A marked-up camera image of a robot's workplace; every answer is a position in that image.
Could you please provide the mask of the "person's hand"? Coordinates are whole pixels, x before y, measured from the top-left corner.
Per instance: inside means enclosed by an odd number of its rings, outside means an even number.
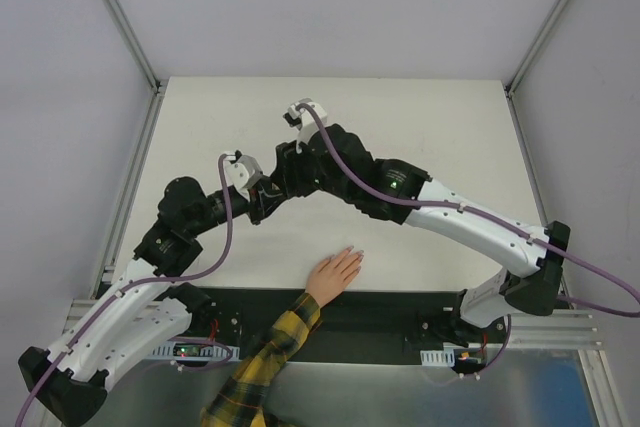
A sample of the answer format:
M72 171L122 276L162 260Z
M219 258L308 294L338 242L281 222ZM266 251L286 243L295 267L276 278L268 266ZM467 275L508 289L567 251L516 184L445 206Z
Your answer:
M348 247L321 261L310 273L305 292L320 308L341 295L359 275L364 258L363 251Z

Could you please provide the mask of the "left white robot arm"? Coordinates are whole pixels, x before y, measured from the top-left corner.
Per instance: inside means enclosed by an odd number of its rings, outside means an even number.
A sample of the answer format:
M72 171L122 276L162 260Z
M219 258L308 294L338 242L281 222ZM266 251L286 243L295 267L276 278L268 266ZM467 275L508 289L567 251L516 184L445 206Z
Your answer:
M207 195L192 177L171 181L155 223L121 276L49 347L28 348L18 365L29 395L16 422L39 401L65 426L85 425L108 392L152 349L183 333L204 334L214 302L185 272L202 251L199 235L247 215L254 224L287 198L282 178L249 174L235 164Z

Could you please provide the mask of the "yellow plaid sleeve forearm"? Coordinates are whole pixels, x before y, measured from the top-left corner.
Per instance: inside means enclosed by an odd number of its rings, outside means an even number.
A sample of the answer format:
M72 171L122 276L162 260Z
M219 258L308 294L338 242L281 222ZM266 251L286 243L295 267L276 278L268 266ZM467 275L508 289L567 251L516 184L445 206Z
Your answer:
M271 383L305 344L320 319L320 307L301 294L266 331L258 346L201 411L202 426L288 426L264 407Z

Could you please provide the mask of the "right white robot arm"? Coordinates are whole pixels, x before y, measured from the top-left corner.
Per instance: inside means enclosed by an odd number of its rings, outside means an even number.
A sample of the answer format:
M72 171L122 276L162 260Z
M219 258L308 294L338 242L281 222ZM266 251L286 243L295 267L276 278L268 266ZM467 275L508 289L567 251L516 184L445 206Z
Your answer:
M570 235L565 224L531 226L486 212L410 163L374 158L338 124L306 143L281 143L275 153L271 179L289 198L320 191L372 219L440 234L499 264L493 277L458 294L450 316L457 339L473 341L508 314L554 311Z

